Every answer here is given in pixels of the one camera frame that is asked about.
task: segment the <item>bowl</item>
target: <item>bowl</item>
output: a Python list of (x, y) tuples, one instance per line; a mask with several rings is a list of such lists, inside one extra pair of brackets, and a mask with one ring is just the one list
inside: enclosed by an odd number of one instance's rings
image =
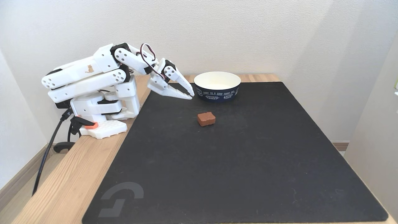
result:
[(197, 95), (208, 102), (225, 102), (235, 98), (238, 93), (240, 78), (228, 72), (206, 72), (193, 80)]

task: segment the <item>black mat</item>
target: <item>black mat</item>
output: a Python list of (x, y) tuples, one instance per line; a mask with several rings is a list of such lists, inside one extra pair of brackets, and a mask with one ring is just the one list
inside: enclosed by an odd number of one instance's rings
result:
[[(196, 115), (207, 111), (216, 124), (200, 127)], [(152, 92), (83, 223), (387, 217), (283, 83), (242, 83), (221, 104)]]

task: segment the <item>logo on mat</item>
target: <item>logo on mat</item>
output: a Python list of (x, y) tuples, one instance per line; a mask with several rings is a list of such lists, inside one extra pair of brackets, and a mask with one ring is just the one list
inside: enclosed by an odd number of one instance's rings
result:
[[(117, 184), (107, 190), (101, 197), (101, 200), (109, 200), (113, 194), (123, 189), (132, 190), (134, 192), (134, 198), (144, 198), (144, 189), (141, 187), (141, 185), (134, 182), (124, 182)], [(125, 200), (126, 199), (116, 199), (113, 208), (101, 209), (98, 217), (119, 217)]]

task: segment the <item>cable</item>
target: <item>cable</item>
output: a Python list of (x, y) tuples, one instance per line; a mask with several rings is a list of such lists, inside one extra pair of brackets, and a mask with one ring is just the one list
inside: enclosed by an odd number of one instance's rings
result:
[(141, 44), (140, 52), (139, 52), (139, 53), (141, 54), (141, 58), (142, 58), (143, 61), (152, 69), (153, 72), (155, 72), (156, 74), (160, 75), (160, 77), (162, 77), (163, 80), (165, 80), (166, 77), (165, 77), (164, 75), (160, 74), (158, 71), (156, 71), (156, 70), (144, 59), (144, 56), (145, 56), (145, 55), (142, 53), (142, 48), (143, 48), (144, 46), (147, 46), (148, 49), (149, 49), (149, 50), (151, 51), (151, 53), (153, 54), (153, 60), (152, 60), (152, 61), (155, 61), (155, 60), (156, 60), (155, 52), (152, 50), (152, 48), (151, 48), (151, 47), (149, 46), (149, 44), (147, 44), (147, 43)]
[(43, 159), (41, 160), (41, 163), (40, 163), (39, 171), (37, 172), (35, 185), (33, 186), (32, 196), (36, 193), (37, 187), (39, 186), (40, 176), (41, 176), (41, 172), (43, 171), (44, 163), (46, 162), (47, 155), (48, 155), (48, 153), (50, 151), (51, 146), (53, 145), (53, 142), (54, 142), (55, 136), (57, 135), (59, 127), (61, 127), (62, 122), (64, 122), (66, 119), (68, 119), (68, 117), (72, 113), (73, 113), (72, 109), (67, 109), (62, 114), (61, 119), (59, 120), (58, 125), (55, 128), (53, 135), (51, 136), (51, 139), (50, 139), (49, 144), (47, 145), (46, 151), (44, 151), (44, 155), (43, 155)]
[(70, 141), (70, 134), (71, 134), (71, 132), (72, 132), (72, 122), (70, 123), (70, 125), (69, 125), (69, 130), (68, 130), (68, 141)]

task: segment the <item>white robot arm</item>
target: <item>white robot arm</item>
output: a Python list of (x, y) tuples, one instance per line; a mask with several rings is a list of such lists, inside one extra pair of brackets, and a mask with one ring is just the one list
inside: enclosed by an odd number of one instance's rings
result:
[[(148, 46), (154, 54), (143, 51)], [(140, 49), (127, 43), (109, 44), (99, 48), (93, 56), (60, 66), (42, 78), (48, 95), (58, 108), (72, 108), (75, 116), (95, 122), (93, 127), (82, 127), (82, 135), (98, 139), (125, 132), (127, 126), (118, 120), (134, 118), (139, 112), (135, 75), (150, 75), (147, 87), (162, 96), (192, 99), (190, 83), (169, 60), (157, 60), (147, 44)], [(178, 82), (187, 95), (168, 85)], [(114, 91), (99, 90), (113, 86)]]

